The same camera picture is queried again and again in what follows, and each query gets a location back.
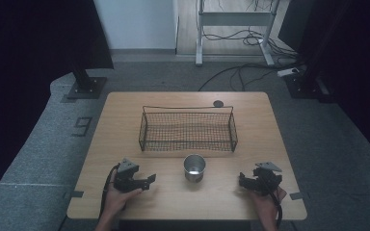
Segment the person's left hand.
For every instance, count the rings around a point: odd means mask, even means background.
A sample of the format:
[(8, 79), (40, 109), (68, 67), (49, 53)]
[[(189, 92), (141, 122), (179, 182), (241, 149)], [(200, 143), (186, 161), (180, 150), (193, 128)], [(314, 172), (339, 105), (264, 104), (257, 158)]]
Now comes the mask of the person's left hand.
[(107, 185), (102, 216), (105, 218), (115, 218), (123, 209), (128, 200), (134, 198), (142, 192), (142, 189), (136, 189), (131, 192), (120, 192), (114, 187), (114, 183), (110, 182)]

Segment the white desk frame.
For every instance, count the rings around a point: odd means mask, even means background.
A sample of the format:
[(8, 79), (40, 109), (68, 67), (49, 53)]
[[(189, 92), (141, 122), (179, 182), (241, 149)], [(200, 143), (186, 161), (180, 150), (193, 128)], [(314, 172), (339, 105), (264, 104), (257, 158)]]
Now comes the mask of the white desk frame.
[(259, 48), (268, 66), (275, 64), (269, 44), (270, 34), (278, 12), (280, 0), (274, 0), (272, 7), (266, 12), (206, 12), (204, 0), (197, 0), (197, 42), (196, 42), (196, 66), (202, 66), (202, 33), (205, 26), (256, 26), (265, 27), (266, 31), (258, 40)]

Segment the white power strip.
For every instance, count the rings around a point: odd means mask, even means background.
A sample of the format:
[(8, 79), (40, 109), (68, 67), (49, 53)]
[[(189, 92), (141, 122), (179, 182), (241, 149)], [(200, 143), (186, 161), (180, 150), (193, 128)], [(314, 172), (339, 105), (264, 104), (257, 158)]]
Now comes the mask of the white power strip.
[(283, 70), (278, 71), (277, 76), (284, 77), (284, 76), (289, 76), (289, 75), (298, 74), (298, 73), (300, 73), (300, 71), (296, 67), (293, 67), (293, 68), (288, 68), (288, 69), (283, 69)]

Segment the dark curtain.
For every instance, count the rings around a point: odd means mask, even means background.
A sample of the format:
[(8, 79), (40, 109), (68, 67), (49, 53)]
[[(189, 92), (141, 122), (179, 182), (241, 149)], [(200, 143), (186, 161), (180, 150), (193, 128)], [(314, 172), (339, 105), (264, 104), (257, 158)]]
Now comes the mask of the dark curtain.
[(289, 0), (278, 37), (370, 142), (370, 0)]
[(94, 0), (0, 0), (0, 179), (39, 120), (51, 83), (112, 65)]

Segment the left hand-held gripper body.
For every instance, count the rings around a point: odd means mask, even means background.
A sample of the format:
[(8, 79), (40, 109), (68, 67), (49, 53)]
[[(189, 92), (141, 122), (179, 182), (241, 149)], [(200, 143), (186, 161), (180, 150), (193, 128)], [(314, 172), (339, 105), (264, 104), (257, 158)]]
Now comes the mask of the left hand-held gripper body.
[(137, 164), (124, 158), (117, 167), (114, 188), (122, 193), (140, 189), (142, 187), (141, 183), (133, 178), (134, 174), (139, 171), (139, 168)]

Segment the black stand with base plate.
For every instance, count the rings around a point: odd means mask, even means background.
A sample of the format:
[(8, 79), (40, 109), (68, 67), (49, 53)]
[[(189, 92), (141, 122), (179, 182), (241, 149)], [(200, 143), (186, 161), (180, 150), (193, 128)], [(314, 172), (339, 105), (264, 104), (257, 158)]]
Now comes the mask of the black stand with base plate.
[(304, 71), (287, 75), (283, 80), (292, 98), (326, 101), (330, 96), (317, 64), (308, 64)]
[(98, 99), (107, 82), (106, 77), (90, 77), (87, 71), (79, 64), (72, 66), (75, 82), (72, 85), (67, 99)]

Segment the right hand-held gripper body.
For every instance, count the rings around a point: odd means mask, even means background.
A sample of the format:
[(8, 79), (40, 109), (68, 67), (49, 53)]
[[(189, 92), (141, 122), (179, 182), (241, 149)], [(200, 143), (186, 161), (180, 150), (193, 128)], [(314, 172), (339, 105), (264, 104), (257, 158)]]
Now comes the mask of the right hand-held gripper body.
[(256, 191), (262, 195), (273, 193), (282, 181), (282, 176), (276, 175), (276, 172), (281, 172), (281, 168), (272, 162), (256, 163), (255, 165), (253, 175), (256, 176), (258, 182)]

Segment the metal cup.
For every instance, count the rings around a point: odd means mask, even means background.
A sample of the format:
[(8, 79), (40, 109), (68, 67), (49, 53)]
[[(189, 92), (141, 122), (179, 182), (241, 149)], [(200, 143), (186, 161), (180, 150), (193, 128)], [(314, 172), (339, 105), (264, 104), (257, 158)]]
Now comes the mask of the metal cup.
[(206, 169), (205, 159), (199, 154), (188, 155), (183, 162), (185, 178), (192, 183), (199, 183), (203, 179)]

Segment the person's right hand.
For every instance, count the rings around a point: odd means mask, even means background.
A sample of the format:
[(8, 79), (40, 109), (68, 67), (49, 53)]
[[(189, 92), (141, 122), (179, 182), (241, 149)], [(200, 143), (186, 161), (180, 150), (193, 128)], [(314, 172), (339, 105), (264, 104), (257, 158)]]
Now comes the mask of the person's right hand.
[(258, 192), (249, 191), (249, 197), (261, 223), (273, 221), (277, 224), (278, 208), (270, 195), (262, 196)]

